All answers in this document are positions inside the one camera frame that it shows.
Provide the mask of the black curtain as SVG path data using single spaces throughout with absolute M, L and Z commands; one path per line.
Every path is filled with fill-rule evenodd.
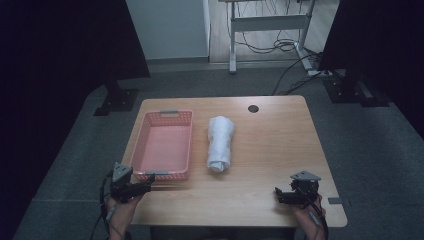
M 340 0 L 319 68 L 375 86 L 424 139 L 424 0 Z
M 0 240 L 12 240 L 86 97 L 148 74 L 126 0 L 0 0 Z

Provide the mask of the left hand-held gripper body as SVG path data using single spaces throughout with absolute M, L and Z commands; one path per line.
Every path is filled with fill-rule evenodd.
M 112 180 L 110 183 L 110 193 L 113 199 L 121 203 L 127 203 L 132 196 L 131 191 L 131 176 L 133 168 L 115 163 L 112 170 Z

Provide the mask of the white metal desk frame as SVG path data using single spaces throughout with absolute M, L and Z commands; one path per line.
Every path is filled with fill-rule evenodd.
M 295 15 L 277 15 L 277 16 L 253 16 L 237 17 L 236 4 L 239 2 L 259 1 L 259 0 L 218 0 L 219 2 L 230 5 L 230 55 L 229 72 L 237 72 L 235 34 L 237 32 L 256 32 L 256 31 L 276 31 L 276 30 L 299 30 L 300 36 L 294 42 L 294 49 L 305 70 L 316 70 L 307 57 L 307 51 L 304 47 L 309 26 L 313 16 L 313 10 L 316 0 L 309 0 L 309 5 L 305 13 Z

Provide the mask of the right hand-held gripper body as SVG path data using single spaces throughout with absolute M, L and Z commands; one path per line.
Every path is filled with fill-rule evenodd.
M 319 181 L 321 178 L 308 171 L 301 171 L 291 175 L 290 186 L 294 191 L 293 205 L 309 206 L 318 198 Z

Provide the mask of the pink plastic basket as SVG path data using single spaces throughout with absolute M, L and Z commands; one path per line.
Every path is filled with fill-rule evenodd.
M 193 112 L 146 112 L 130 158 L 140 180 L 155 175 L 157 181 L 184 181 L 189 176 Z

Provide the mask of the black stand base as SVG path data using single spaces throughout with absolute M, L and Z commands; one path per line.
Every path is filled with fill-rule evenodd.
M 98 107 L 94 116 L 108 116 L 111 112 L 130 112 L 135 104 L 138 90 L 123 89 L 117 81 L 105 84 L 107 96 L 102 105 Z
M 390 98 L 375 86 L 362 80 L 349 80 L 332 75 L 323 81 L 332 103 L 358 103 L 362 107 L 388 107 Z

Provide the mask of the white towel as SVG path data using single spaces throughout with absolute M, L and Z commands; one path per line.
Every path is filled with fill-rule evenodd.
M 231 142 L 235 124 L 227 117 L 217 116 L 209 120 L 207 167 L 223 172 L 231 164 Z

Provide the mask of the person's right hand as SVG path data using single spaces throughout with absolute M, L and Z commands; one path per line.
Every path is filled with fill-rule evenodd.
M 322 221 L 319 218 L 319 213 L 313 208 L 312 205 L 306 208 L 294 205 L 291 206 L 290 209 L 304 233 L 312 234 L 323 232 L 325 234 Z

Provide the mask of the white cabinet panel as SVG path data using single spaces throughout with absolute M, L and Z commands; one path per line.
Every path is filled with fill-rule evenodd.
M 208 0 L 126 0 L 148 60 L 207 59 Z

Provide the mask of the person's left hand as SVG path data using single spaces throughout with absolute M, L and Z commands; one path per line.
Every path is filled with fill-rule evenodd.
M 126 233 L 141 199 L 142 196 L 134 197 L 128 203 L 119 203 L 111 197 L 107 199 L 107 210 L 115 209 L 109 220 L 109 235 L 112 232 L 120 235 Z

